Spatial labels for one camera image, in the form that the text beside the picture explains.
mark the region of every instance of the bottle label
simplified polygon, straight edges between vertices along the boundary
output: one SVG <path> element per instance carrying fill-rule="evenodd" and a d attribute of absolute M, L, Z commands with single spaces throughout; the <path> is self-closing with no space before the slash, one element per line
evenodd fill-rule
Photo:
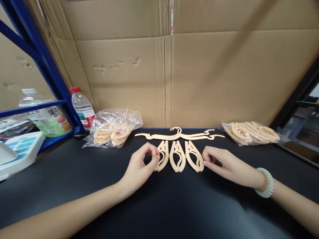
<path fill-rule="evenodd" d="M 82 125 L 84 127 L 91 127 L 91 124 L 95 118 L 95 113 L 93 108 L 84 111 L 77 111 L 77 115 L 79 116 Z"/>
<path fill-rule="evenodd" d="M 46 137 L 56 137 L 68 133 L 72 126 L 58 106 L 29 111 L 27 115 Z"/>

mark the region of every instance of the plastic bag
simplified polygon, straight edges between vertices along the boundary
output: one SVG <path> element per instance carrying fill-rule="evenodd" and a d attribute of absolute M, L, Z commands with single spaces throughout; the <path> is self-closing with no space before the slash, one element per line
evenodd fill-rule
<path fill-rule="evenodd" d="M 142 127 L 137 110 L 106 109 L 99 111 L 91 124 L 90 134 L 84 138 L 84 147 L 121 148 L 131 132 Z"/>
<path fill-rule="evenodd" d="M 19 114 L 0 121 L 0 141 L 7 141 L 15 136 L 40 131 L 25 115 Z"/>
<path fill-rule="evenodd" d="M 260 123 L 235 122 L 222 123 L 225 131 L 239 146 L 288 142 L 289 139 Z"/>

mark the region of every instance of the black frame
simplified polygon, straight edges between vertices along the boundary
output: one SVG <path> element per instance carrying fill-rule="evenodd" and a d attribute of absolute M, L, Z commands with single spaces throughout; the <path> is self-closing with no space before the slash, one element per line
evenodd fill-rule
<path fill-rule="evenodd" d="M 295 91 L 287 100 L 286 104 L 283 106 L 274 121 L 271 123 L 270 128 L 272 128 L 273 130 L 283 129 L 301 105 L 319 108 L 319 104 L 304 101 L 313 91 L 313 89 L 318 85 L 318 83 L 319 57 L 317 57 L 314 64 L 310 67 L 306 75 L 298 84 Z"/>

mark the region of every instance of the blue label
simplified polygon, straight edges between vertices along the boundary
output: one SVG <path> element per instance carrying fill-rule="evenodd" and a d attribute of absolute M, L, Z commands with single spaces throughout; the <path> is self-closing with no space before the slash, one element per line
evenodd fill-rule
<path fill-rule="evenodd" d="M 10 143 L 10 144 L 7 144 L 7 145 L 10 147 L 10 146 L 15 146 L 15 145 L 17 145 L 18 143 L 19 143 L 19 141 L 13 142 L 13 143 Z"/>
<path fill-rule="evenodd" d="M 17 160 L 19 160 L 19 159 L 23 159 L 23 157 L 24 157 L 25 155 L 26 155 L 26 154 L 20 154 L 15 160 L 12 160 L 12 161 L 10 161 L 10 162 L 8 162 L 8 163 L 12 163 L 12 162 L 17 161 Z"/>
<path fill-rule="evenodd" d="M 17 149 L 20 149 L 20 148 L 24 148 L 24 147 L 28 147 L 28 146 L 31 146 L 33 144 L 33 141 L 32 142 L 28 142 L 28 143 L 24 143 L 24 144 L 20 144 Z"/>
<path fill-rule="evenodd" d="M 24 148 L 24 149 L 19 149 L 19 150 L 16 151 L 16 153 L 18 153 L 18 154 L 25 153 L 25 152 L 27 152 L 29 150 L 29 148 L 30 147 Z"/>
<path fill-rule="evenodd" d="M 22 140 L 21 143 L 26 143 L 26 142 L 29 142 L 29 141 L 33 141 L 35 140 L 37 137 L 33 137 L 33 138 L 29 138 L 29 139 L 25 139 L 25 140 Z"/>

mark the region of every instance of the bag of hangers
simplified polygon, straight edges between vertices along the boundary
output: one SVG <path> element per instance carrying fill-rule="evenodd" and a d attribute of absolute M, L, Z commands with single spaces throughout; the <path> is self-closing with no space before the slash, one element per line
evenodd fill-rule
<path fill-rule="evenodd" d="M 219 129 L 225 131 L 239 146 L 289 141 L 288 138 L 273 129 L 254 121 L 222 123 Z"/>
<path fill-rule="evenodd" d="M 142 127 L 137 110 L 106 109 L 99 111 L 92 122 L 90 134 L 84 138 L 84 147 L 121 148 L 130 133 Z"/>

